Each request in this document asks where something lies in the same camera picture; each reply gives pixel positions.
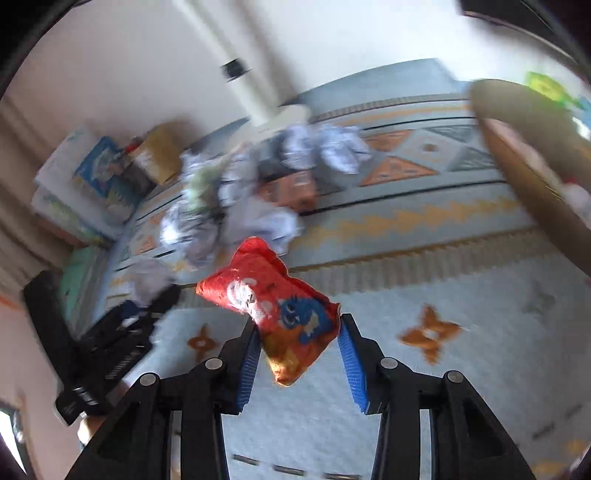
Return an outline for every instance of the floor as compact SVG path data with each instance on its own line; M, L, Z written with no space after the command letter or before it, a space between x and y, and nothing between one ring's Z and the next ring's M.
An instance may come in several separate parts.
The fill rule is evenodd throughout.
M436 60L363 72L301 98L310 102L321 118L324 113L350 106L350 98L356 95L365 103L396 98L412 78L413 69L418 82L424 79L426 95L455 95L438 101L466 108L458 93L465 86L456 84ZM393 77L405 80L389 82ZM412 88L418 93L416 83ZM383 106L382 113L398 115L397 108L402 107ZM405 115L414 115L408 108L404 106ZM322 208L306 217L307 233L285 260L294 275L330 294L333 301L341 303L342 312L352 313L361 333L379 340L386 355L422 373L441 376L450 369L462 371L519 444L538 477L549 478L552 469L568 464L580 453L580 446L591 440L591 423L587 421L591 418L587 407L591 391L584 381L585 366L591 360L590 334L584 323L585 312L591 308L587 279L544 239L515 201L490 163L486 147L479 143L469 109L460 120L453 113L448 115L453 121L442 120L439 113L437 118L423 118L425 123L410 130L405 121L415 122L415 118L398 118L392 125L384 117L378 120L371 115L341 112L335 118L355 118L364 129L363 136L374 139L378 146L384 140L380 135L411 130L405 134L410 144L421 137L421 145L437 144L440 154L446 148L454 153L442 164L428 156L413 157L417 150L404 144L381 152L372 168L357 180L358 186L344 190L346 197L342 192L321 197ZM207 144L214 151L235 128L233 124L215 132L199 147ZM464 158L459 155L462 148L479 153ZM361 186L368 179L379 179L373 172L389 155L411 162L415 172L431 175ZM455 175L462 176L461 181L449 180L460 178ZM416 184L407 188L405 181L424 185L422 189ZM397 220L404 211L412 212L410 228ZM381 226L375 239L368 238L363 219L369 217L383 218L380 225L386 221L390 227ZM468 221L459 222L458 218ZM357 220L359 231L351 234L351 223ZM345 231L351 235L350 241L343 239ZM105 279L97 314L113 291L114 298L121 298L125 266L134 261L124 251L131 234L130 227L125 241L112 252L109 269L113 273ZM385 256L368 258L377 252ZM331 263L343 260L347 262ZM191 273L185 283L205 274ZM435 308L442 320L462 327L461 335L444 345L435 366L429 365L419 348L398 340L419 323L427 306ZM179 309L160 322L154 351L130 372L127 381L133 382L147 371L164 378L190 370L198 359L215 356L226 339L241 331L244 321L236 314L199 303L191 296L191 288L186 289ZM189 343L205 337L213 339L215 346L199 357ZM290 388L274 384L261 357L250 403L242 415L224 417L223 426L233 478L285 478L273 465L300 469L313 478L326 473L368 478L379 418L358 412L333 342ZM421 478L427 479L426 421L422 429ZM178 465L179 438L173 441L174 467ZM258 465L245 463L242 457L255 459Z

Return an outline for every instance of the carpet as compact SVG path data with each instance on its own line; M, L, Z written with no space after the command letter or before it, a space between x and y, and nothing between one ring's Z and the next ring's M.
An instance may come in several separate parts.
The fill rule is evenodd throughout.
M437 70L433 62L414 65L416 73ZM446 93L460 91L453 79L439 71L426 78L438 78L440 90L428 82L423 92L429 95L414 87L405 93L412 65L400 70L404 83L391 81L398 78L395 66L384 68L302 95L315 122L358 126L376 153L358 175L315 169L322 195L284 261L292 275L352 313L361 333L378 340L386 355L426 374L462 371L545 480L591 441L588 280L516 201L466 98ZM212 134L208 148L215 153L238 125ZM192 285L215 265L192 269L158 244L152 219L179 194L180 186L172 185L140 207L129 237L113 252L106 301L97 308L101 313L128 297L126 270L145 257L167 262L186 287L178 308L159 322L154 350L128 382L148 371L169 377L190 370L215 356L245 323L194 295ZM462 327L442 345L435 365L400 341L425 308ZM177 432L180 416L174 421ZM223 418L230 476L368 478L378 427L379 417L361 415L353 403L336 342L289 388L273 383L262 356L244 413ZM421 429L421 479L427 479L425 412ZM173 442L174 467L177 434Z
M353 314L364 336L379 341L386 355L426 374L462 371L538 473L566 465L578 452L576 446L591 439L586 421L591 391L580 381L591 361L589 286L585 275L541 238L539 232L529 231L447 247L463 251L441 257L449 264L447 274L421 275L409 268L408 276L400 277L395 286L382 283L371 287L375 291L332 295L343 312ZM482 261L474 251L470 254L470 249L480 248L478 244L481 252L498 246L496 260ZM537 245L537 253L528 245ZM435 308L441 320L463 329L443 344L437 365L430 365L421 349L399 340L418 325L426 305ZM205 333L214 341L200 357L209 358L225 339L241 331L244 322L244 317L217 308L175 310L159 324L154 351L127 380L145 371L162 377L184 373L198 360L191 339ZM422 420L421 478L429 478L426 413ZM178 429L180 419L176 422ZM274 384L261 357L244 413L223 419L230 475L280 478L283 474L274 470L280 465L312 477L368 477L378 426L379 417L363 416L353 403L336 342L290 388ZM245 459L256 460L256 465Z

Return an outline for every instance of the wall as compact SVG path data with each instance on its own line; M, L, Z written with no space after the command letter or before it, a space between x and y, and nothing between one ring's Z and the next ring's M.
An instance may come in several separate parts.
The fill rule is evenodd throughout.
M56 385L27 315L0 306L0 398L21 408L39 480L62 480L80 452L77 425L66 427L54 412Z
M373 67L440 58L459 80L581 82L532 39L459 15L455 0L207 0L239 54L281 101ZM89 121L120 140L178 121L196 140L244 116L170 0L93 0L37 45L8 95L55 146Z

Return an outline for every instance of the box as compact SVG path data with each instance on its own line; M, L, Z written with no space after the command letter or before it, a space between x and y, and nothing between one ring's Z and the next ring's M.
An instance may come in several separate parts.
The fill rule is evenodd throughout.
M259 194L267 202L289 207L297 213L307 212L316 207L316 184L308 170L266 183L261 187Z
M158 185L163 185L181 171L182 150L165 125L151 130L133 152L135 163Z
M100 202L93 200L72 183L76 169L99 142L87 127L78 127L60 144L37 172L35 182L71 208L92 229L117 240L123 223Z

